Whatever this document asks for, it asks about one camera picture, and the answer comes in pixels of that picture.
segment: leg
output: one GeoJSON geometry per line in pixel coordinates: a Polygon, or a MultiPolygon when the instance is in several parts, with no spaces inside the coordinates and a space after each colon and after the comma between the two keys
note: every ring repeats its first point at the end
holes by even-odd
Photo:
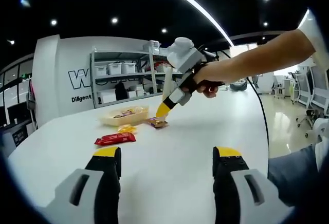
{"type": "Polygon", "coordinates": [[[277,186],[280,199],[294,206],[318,175],[315,146],[273,158],[268,164],[268,179],[277,186]]]}

